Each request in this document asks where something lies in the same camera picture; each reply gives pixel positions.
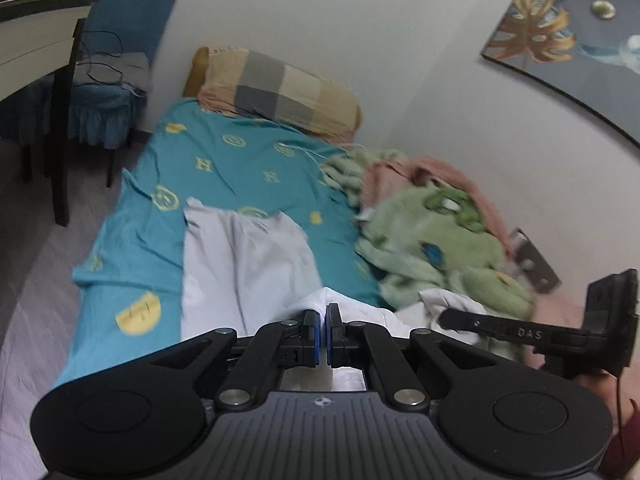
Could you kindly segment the white polo shirt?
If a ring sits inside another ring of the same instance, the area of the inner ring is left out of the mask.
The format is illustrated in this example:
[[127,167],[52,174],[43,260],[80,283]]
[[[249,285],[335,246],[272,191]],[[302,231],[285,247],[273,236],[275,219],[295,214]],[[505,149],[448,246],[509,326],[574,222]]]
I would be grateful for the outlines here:
[[427,289],[395,314],[324,287],[306,234],[286,214],[259,219],[189,198],[183,245],[182,339],[230,327],[253,336],[264,325],[305,310],[326,314],[337,304],[345,322],[381,325],[399,338],[415,328],[443,331],[448,309],[474,314],[484,307],[446,289]]

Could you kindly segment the green plush blanket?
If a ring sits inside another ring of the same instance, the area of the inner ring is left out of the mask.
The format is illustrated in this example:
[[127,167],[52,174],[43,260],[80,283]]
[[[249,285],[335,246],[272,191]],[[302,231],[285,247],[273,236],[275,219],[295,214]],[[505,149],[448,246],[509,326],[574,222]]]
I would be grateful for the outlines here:
[[444,182],[410,186],[372,208],[360,204],[361,178],[396,151],[353,148],[322,162],[324,182],[356,211],[355,250],[378,271],[378,293],[397,313],[427,289],[446,289],[481,304],[482,314],[528,321],[536,300],[506,272],[513,261],[490,234],[470,196]]

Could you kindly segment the teal patterned bed sheet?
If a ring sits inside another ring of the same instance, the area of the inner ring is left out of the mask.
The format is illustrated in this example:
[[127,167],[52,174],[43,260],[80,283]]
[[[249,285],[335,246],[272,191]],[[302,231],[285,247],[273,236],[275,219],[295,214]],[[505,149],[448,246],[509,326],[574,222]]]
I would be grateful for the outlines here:
[[208,112],[192,99],[171,107],[74,270],[80,312],[60,382],[179,342],[189,198],[257,218],[287,214],[306,233],[324,286],[380,304],[378,272],[355,250],[354,212],[321,177],[334,154],[276,122]]

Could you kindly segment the plaid beige grey pillow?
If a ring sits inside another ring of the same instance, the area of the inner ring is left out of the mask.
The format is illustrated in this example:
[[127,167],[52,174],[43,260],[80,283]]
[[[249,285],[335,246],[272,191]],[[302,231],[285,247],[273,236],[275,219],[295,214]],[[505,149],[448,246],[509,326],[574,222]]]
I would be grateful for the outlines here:
[[199,48],[182,95],[203,110],[271,120],[334,145],[352,142],[362,122],[349,88],[248,49]]

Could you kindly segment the grey cloth on chair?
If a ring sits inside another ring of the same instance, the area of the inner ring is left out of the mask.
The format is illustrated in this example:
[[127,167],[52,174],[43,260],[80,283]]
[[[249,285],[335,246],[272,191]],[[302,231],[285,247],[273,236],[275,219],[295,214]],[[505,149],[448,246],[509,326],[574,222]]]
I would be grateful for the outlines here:
[[143,52],[87,55],[76,64],[74,84],[110,84],[146,93],[150,88],[150,63]]

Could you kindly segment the blue covered chair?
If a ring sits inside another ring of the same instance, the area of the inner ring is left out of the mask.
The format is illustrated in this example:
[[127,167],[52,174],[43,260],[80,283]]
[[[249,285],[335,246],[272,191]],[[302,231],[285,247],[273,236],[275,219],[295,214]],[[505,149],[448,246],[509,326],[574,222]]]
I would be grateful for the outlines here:
[[[143,52],[150,69],[177,0],[99,0],[91,9],[79,45],[87,55]],[[70,90],[68,137],[106,154],[106,185],[113,183],[115,154],[145,107],[149,91],[137,93],[110,84],[77,84]]]

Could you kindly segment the white dark-edged table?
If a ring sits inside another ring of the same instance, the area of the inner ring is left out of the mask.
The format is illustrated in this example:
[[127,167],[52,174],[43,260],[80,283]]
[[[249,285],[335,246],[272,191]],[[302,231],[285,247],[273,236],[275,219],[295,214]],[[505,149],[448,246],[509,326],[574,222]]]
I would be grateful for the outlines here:
[[53,75],[50,111],[54,220],[70,221],[67,140],[70,90],[85,21],[99,0],[6,0],[1,3],[1,97]]

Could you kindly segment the leaf art wall painting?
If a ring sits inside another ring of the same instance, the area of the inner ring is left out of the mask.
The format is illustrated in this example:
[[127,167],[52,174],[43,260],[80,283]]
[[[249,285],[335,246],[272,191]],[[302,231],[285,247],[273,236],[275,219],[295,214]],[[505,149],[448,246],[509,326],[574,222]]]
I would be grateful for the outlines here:
[[512,0],[482,55],[639,141],[639,0]]

